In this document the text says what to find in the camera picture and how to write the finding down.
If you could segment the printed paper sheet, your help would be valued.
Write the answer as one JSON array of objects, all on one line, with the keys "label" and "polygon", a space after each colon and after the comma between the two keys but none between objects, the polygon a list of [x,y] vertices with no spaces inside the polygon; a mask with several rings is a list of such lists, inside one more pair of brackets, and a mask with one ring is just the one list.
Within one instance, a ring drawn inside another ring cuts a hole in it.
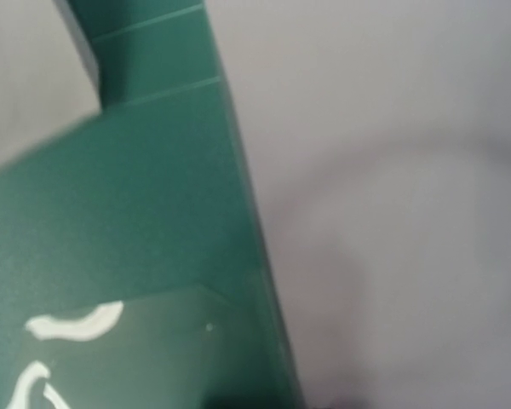
[{"label": "printed paper sheet", "polygon": [[209,1],[310,406],[511,408],[511,1]]}]

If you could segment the paper sheets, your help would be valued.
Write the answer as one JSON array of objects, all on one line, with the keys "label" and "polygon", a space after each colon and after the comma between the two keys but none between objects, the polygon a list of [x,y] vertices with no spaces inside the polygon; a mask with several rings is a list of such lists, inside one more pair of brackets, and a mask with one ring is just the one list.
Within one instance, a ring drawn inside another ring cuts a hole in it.
[{"label": "paper sheets", "polygon": [[98,115],[99,87],[68,2],[0,0],[0,168]]}]

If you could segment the dark teal folder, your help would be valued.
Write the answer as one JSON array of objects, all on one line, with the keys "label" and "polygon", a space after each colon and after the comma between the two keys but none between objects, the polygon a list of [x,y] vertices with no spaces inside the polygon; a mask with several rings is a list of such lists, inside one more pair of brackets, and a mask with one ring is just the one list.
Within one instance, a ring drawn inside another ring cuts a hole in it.
[{"label": "dark teal folder", "polygon": [[0,170],[0,408],[300,408],[201,1],[75,1],[103,113]]}]

